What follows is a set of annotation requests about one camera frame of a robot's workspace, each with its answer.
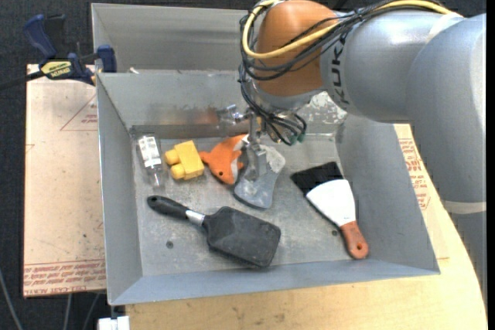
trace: blue clamp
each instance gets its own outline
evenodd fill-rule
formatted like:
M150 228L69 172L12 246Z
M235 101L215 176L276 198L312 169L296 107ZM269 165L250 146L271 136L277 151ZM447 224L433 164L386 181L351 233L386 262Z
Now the blue clamp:
M43 60L39 63L40 69L51 60L66 59L70 61L71 71L63 78L94 85L94 78L92 78L94 73L81 62L76 53L69 51L69 47L63 41L64 22L65 15L58 15L45 20L44 15L38 14L24 25L22 31L31 45L43 54ZM97 52L91 54L90 57L93 60L101 59L103 72L115 73L117 71L114 50L109 45L99 46Z

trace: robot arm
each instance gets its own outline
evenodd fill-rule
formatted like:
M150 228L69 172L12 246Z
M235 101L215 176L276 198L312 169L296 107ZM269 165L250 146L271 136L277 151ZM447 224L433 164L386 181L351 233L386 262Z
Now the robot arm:
M298 124L296 111L322 91L350 114L412 126L486 301L486 15L465 19L432 0L347 14L262 0L241 32L241 89L275 140L292 144L306 126L273 117Z

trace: clear plastic object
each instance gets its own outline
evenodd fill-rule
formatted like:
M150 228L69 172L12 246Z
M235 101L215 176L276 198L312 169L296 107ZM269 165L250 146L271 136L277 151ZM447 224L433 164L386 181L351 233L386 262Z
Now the clear plastic object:
M154 134L138 138L137 150L153 187L163 187L164 168L159 140Z

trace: orange handle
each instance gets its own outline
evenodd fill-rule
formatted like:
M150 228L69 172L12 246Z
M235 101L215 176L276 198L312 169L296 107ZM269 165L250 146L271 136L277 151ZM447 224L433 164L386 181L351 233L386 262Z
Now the orange handle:
M355 259L364 259L368 255L368 244L364 239L356 220L340 227L346 241L347 251Z

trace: gray bin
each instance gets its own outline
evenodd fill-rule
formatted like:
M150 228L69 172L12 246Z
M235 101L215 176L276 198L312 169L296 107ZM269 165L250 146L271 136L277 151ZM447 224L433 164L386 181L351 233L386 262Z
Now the gray bin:
M198 29L198 13L217 23L211 26L203 19L202 30ZM154 191L138 162L137 134L156 133L163 151L189 139L199 150L210 150L226 134L247 131L244 124L219 128L216 118L216 110L228 105L246 107L235 71L238 19L243 14L93 5L94 45L113 46L120 71L97 77L109 304L438 274L394 127L350 115L342 118L331 102L318 111L311 104L302 110L309 121L303 143L289 147L263 141L286 160L271 208L260 210L239 202L232 188L220 184L208 169L188 181L168 177L161 192L198 212L231 206L278 225L282 238L268 269L245 268L210 252L199 227L147 207L146 198ZM180 45L180 54L177 47L172 51L174 43ZM131 53L130 47L145 52ZM150 67L140 74L122 73L140 65ZM316 212L290 179L293 172L331 161L339 164L352 185L357 221L370 247L365 260L350 258L341 235L333 233L336 227Z

